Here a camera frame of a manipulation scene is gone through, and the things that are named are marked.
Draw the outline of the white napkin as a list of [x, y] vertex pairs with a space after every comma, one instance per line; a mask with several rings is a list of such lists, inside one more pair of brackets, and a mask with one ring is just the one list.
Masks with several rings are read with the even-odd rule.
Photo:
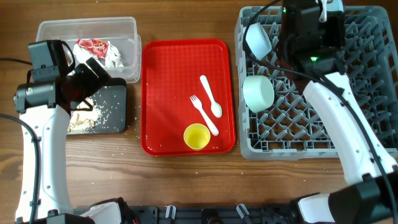
[[76, 43], [73, 44], [72, 52], [67, 52], [68, 64], [72, 63], [72, 57], [75, 58], [76, 64], [87, 64], [87, 60], [93, 58], [99, 65], [104, 68], [112, 77], [123, 77], [124, 64], [121, 60], [121, 53], [110, 41], [105, 41], [109, 44], [109, 48], [105, 58], [99, 58], [87, 50], [80, 48]]

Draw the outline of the small light blue bowl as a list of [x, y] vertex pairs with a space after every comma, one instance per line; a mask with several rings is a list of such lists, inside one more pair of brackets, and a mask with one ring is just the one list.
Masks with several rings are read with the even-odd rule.
[[263, 60], [272, 50], [272, 44], [260, 23], [251, 24], [246, 34], [249, 49], [258, 60]]

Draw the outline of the mint green bowl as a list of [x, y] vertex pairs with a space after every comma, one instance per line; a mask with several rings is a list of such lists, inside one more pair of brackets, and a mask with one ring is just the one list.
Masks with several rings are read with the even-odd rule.
[[243, 97], [254, 113], [270, 108], [274, 103], [274, 87], [263, 75], [247, 76], [243, 83]]

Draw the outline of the white plastic fork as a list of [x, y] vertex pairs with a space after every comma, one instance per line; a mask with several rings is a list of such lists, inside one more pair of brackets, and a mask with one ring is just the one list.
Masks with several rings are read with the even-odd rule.
[[215, 124], [212, 122], [212, 120], [209, 118], [209, 116], [205, 113], [200, 99], [196, 95], [192, 95], [192, 96], [190, 96], [190, 101], [192, 102], [193, 106], [202, 115], [206, 125], [208, 126], [208, 128], [210, 130], [210, 133], [214, 136], [218, 136], [220, 132], [219, 132], [218, 128], [215, 126]]

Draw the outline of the yellow cup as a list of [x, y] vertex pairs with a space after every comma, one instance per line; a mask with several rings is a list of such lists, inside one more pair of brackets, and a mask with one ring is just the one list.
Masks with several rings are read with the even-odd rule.
[[189, 125], [183, 133], [185, 144], [194, 151], [204, 149], [208, 145], [210, 138], [210, 130], [204, 124], [200, 123]]

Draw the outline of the white plastic spoon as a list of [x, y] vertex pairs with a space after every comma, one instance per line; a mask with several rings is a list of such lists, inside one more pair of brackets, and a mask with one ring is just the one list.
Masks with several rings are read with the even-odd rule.
[[206, 94], [208, 95], [209, 100], [211, 101], [211, 112], [213, 113], [213, 115], [216, 118], [221, 118], [222, 114], [223, 114], [222, 107], [221, 107], [221, 105], [219, 103], [217, 103], [215, 101], [207, 77], [205, 75], [201, 75], [200, 76], [200, 81], [201, 81], [201, 84], [202, 84]]

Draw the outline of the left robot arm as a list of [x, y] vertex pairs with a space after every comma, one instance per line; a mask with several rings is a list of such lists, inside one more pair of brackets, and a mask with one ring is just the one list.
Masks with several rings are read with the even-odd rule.
[[68, 62], [62, 40], [29, 44], [32, 69], [14, 95], [22, 126], [24, 158], [16, 223], [132, 223], [122, 198], [96, 203], [75, 215], [66, 178], [66, 138], [73, 104], [85, 101], [110, 80], [93, 58]]

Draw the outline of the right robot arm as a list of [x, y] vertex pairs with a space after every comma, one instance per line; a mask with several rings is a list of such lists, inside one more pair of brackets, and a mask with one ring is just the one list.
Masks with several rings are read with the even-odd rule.
[[385, 150], [351, 89], [338, 51], [345, 44], [342, 8], [326, 1], [284, 1], [279, 54], [321, 119], [347, 186], [301, 198], [306, 223], [372, 223], [397, 218], [397, 162]]

